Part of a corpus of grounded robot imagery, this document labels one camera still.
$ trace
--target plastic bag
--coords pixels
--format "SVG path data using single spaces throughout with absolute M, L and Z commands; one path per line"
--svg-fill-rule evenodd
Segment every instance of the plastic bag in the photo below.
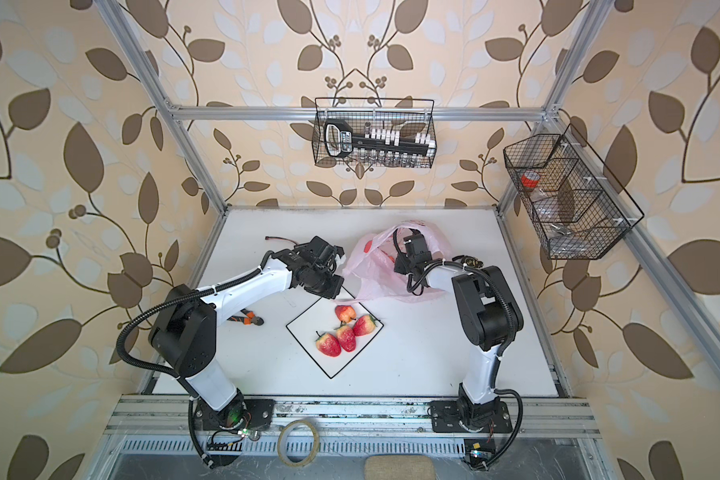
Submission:
M 383 297 L 395 298 L 403 302 L 422 302 L 444 293 L 442 290 L 425 288 L 421 296 L 416 296 L 406 290 L 408 278 L 394 272 L 397 251 L 392 242 L 392 233 L 395 229 L 400 229 L 398 244 L 402 252 L 405 252 L 403 238 L 411 235 L 410 230 L 406 229 L 416 229 L 422 232 L 426 239 L 433 259 L 451 258 L 451 244 L 445 235 L 435 225 L 420 220 L 406 220 L 380 234 L 367 234 L 355 245 L 342 272 L 344 276 L 353 274 L 361 279 L 356 302 Z

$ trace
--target roll of tape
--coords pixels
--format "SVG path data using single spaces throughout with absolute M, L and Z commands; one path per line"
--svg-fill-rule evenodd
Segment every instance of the roll of tape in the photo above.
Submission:
M 299 425 L 306 425 L 307 427 L 309 427 L 310 430 L 312 430 L 312 436 L 314 437 L 312 441 L 312 450 L 309 452 L 307 458 L 304 458 L 300 462 L 291 462 L 290 458 L 288 458 L 288 455 L 286 455 L 286 444 L 288 443 L 288 435 L 290 435 L 293 429 L 298 427 Z M 289 467 L 303 467 L 305 465 L 308 465 L 312 462 L 312 460 L 315 459 L 315 457 L 317 456 L 317 450 L 319 449 L 320 435 L 317 433 L 315 427 L 307 420 L 294 420 L 293 422 L 290 422 L 288 425 L 286 425 L 282 432 L 280 432 L 280 437 L 277 439 L 277 456 L 280 457 L 280 460 Z

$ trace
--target wire mesh basket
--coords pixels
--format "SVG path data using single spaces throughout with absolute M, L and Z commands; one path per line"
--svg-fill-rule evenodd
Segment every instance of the wire mesh basket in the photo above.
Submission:
M 582 139 L 569 126 L 562 135 L 538 134 L 504 149 L 507 172 L 552 260 L 597 260 L 645 216 L 596 152 L 605 173 L 585 164 L 576 151 Z M 623 211 L 605 182 L 639 213 Z
M 316 98 L 315 164 L 432 168 L 433 109 L 434 100 L 420 98 Z

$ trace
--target wall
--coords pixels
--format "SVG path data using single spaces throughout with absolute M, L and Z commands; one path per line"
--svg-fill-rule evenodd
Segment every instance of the wall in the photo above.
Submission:
M 250 107 L 313 107 L 315 97 L 325 96 L 539 107 L 586 8 L 581 0 L 545 8 L 536 0 L 121 5 L 174 103 Z M 443 122 L 436 125 L 432 171 L 348 171 L 346 165 L 314 165 L 307 122 L 199 120 L 186 126 L 223 196 L 249 206 L 495 204 L 507 183 L 500 149 L 530 131 L 524 122 Z
M 720 321 L 715 38 L 720 1 L 617 1 L 563 117 L 627 184 L 649 232 Z M 720 478 L 720 382 L 624 242 L 602 260 L 549 261 L 522 206 L 508 223 L 616 470 L 625 480 Z
M 187 280 L 216 219 L 89 6 L 0 0 L 0 478 L 82 475 L 144 374 L 113 357 L 119 328 Z

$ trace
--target square plate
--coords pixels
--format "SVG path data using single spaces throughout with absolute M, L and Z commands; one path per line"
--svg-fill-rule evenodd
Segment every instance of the square plate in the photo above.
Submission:
M 339 301 L 354 299 L 355 297 L 347 292 L 345 288 L 342 288 L 341 293 L 336 297 L 336 300 Z M 370 314 L 376 319 L 376 329 L 367 335 L 355 337 L 356 347 L 353 352 L 347 352 L 342 349 L 342 352 L 338 356 L 327 356 L 320 353 L 320 351 L 317 350 L 317 345 L 315 345 L 315 341 L 318 338 L 316 332 L 323 334 L 324 332 L 338 328 L 340 322 L 334 311 L 336 305 L 332 300 L 321 298 L 317 302 L 314 302 L 304 313 L 286 325 L 286 328 L 291 335 L 293 335 L 293 338 L 298 341 L 298 344 L 302 346 L 307 355 L 317 363 L 317 366 L 320 367 L 320 370 L 322 370 L 329 379 L 332 379 L 338 375 L 341 370 L 344 370 L 344 367 L 354 360 L 356 356 L 360 355 L 360 352 L 365 349 L 366 345 L 384 328 L 384 323 L 376 318 L 376 315 L 368 312 L 360 302 L 353 302 L 351 305 L 352 308 L 355 309 L 358 318 L 366 313 Z M 354 326 L 355 322 L 350 322 L 349 325 Z

